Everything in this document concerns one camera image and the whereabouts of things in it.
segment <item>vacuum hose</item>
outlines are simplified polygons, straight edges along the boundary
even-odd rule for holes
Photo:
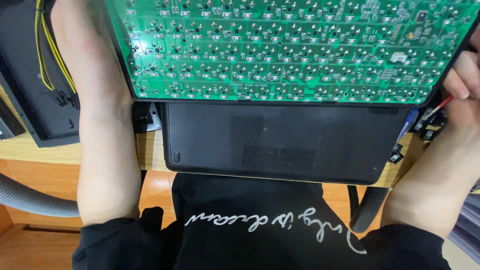
[[[1,173],[0,204],[44,216],[62,218],[80,216],[76,201],[41,193]]]

